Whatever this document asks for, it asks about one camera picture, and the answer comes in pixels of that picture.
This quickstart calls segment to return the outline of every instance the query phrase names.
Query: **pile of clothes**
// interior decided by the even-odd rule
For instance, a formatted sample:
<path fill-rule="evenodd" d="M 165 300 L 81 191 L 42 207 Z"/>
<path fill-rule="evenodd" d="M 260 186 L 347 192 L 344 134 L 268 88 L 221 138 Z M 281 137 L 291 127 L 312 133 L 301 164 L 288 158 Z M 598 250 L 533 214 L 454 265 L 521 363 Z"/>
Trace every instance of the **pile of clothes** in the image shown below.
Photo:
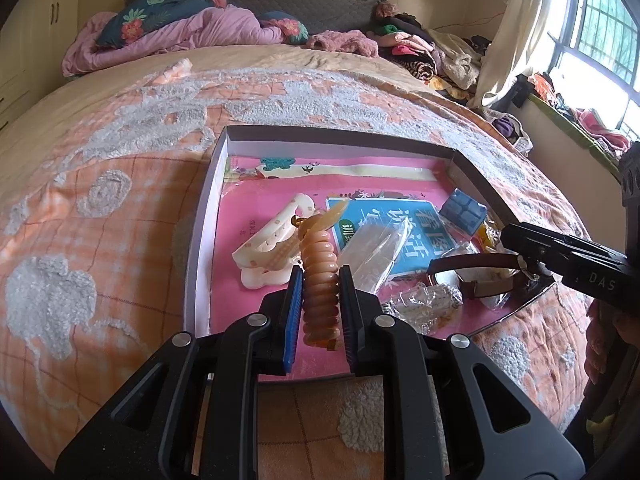
<path fill-rule="evenodd" d="M 474 108 L 472 111 L 498 130 L 498 133 L 507 139 L 517 151 L 524 156 L 529 155 L 533 149 L 533 142 L 516 117 L 484 106 Z"/>
<path fill-rule="evenodd" d="M 389 2 L 376 7 L 374 27 L 367 37 L 376 41 L 380 56 L 463 105 L 475 94 L 480 59 L 491 43 L 481 36 L 463 40 L 453 34 L 424 30 L 415 16 L 400 12 Z"/>
<path fill-rule="evenodd" d="M 629 139 L 618 130 L 609 130 L 596 110 L 573 108 L 567 105 L 562 94 L 556 93 L 547 73 L 536 73 L 528 78 L 531 92 L 571 122 L 576 128 L 591 137 L 616 166 L 620 156 L 629 149 Z"/>

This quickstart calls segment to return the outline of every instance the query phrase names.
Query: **person's hand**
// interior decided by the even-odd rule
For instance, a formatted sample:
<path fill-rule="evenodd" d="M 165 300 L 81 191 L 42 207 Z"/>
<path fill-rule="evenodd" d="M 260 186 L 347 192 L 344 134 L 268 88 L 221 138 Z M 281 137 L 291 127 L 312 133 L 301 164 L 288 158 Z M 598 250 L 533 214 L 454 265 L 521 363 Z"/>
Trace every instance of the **person's hand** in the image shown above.
<path fill-rule="evenodd" d="M 584 371 L 593 384 L 598 383 L 598 376 L 607 369 L 607 351 L 611 343 L 610 335 L 600 322 L 600 302 L 593 300 L 587 311 L 591 322 L 587 327 L 587 349 Z M 613 326 L 625 343 L 640 349 L 640 317 L 630 316 L 615 309 L 612 318 Z"/>
<path fill-rule="evenodd" d="M 603 374 L 607 368 L 607 338 L 604 327 L 600 323 L 600 302 L 593 300 L 587 316 L 591 322 L 587 327 L 587 349 L 584 361 L 584 371 L 587 372 L 589 380 L 593 384 L 598 383 L 598 376 Z"/>
<path fill-rule="evenodd" d="M 613 326 L 622 341 L 640 349 L 640 317 L 616 310 L 613 314 Z"/>

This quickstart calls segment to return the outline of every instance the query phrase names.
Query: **leather belt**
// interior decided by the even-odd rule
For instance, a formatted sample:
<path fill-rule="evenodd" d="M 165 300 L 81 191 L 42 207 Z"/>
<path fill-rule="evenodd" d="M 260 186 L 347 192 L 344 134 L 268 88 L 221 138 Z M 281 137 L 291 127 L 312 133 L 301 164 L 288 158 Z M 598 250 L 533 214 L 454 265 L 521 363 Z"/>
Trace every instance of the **leather belt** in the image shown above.
<path fill-rule="evenodd" d="M 502 269 L 515 269 L 518 272 L 501 280 L 491 280 L 490 282 L 466 282 L 458 275 L 458 288 L 462 297 L 472 300 L 474 298 L 490 298 L 511 292 L 516 288 L 526 286 L 533 278 L 527 271 L 527 263 L 519 254 L 507 253 L 475 253 L 459 254 L 457 256 L 447 256 L 431 260 L 427 269 L 427 279 L 431 285 L 436 284 L 435 275 L 446 270 L 471 269 L 475 267 L 493 267 Z"/>

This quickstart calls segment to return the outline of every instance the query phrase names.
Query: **bedspread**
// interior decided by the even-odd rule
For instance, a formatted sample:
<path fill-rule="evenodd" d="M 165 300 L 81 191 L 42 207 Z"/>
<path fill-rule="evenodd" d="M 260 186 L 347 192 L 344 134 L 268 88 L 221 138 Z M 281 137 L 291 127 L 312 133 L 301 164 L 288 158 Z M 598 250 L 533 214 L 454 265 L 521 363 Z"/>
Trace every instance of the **bedspread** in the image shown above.
<path fill-rule="evenodd" d="M 181 329 L 192 215 L 227 124 L 446 144 L 521 220 L 587 236 L 557 188 L 492 126 L 391 63 L 286 46 L 189 55 L 193 68 L 167 54 L 86 76 L 0 136 L 0 402 L 49 466 Z M 476 337 L 558 426 L 586 383 L 587 306 L 558 283 Z M 263 478 L 382 478 L 379 379 L 264 386 L 258 398 Z"/>

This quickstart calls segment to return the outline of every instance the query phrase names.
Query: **small plastic packet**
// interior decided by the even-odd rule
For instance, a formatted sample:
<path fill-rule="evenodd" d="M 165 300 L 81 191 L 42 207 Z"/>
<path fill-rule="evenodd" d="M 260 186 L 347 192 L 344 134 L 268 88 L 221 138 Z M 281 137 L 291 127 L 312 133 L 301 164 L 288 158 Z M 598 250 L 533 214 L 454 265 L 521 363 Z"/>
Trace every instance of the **small plastic packet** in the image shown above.
<path fill-rule="evenodd" d="M 367 217 L 340 252 L 338 266 L 351 267 L 355 288 L 376 294 L 389 277 L 411 229 L 407 218 L 383 225 Z"/>
<path fill-rule="evenodd" d="M 397 317 L 423 335 L 430 335 L 456 321 L 462 314 L 462 294 L 454 286 L 423 283 L 396 292 L 382 305 L 386 314 Z"/>
<path fill-rule="evenodd" d="M 498 224 L 494 222 L 494 220 L 492 220 L 489 215 L 487 215 L 487 217 L 480 225 L 476 235 L 478 236 L 478 241 L 482 245 L 483 252 L 509 252 L 504 248 L 502 242 L 500 241 L 500 228 L 498 227 Z"/>

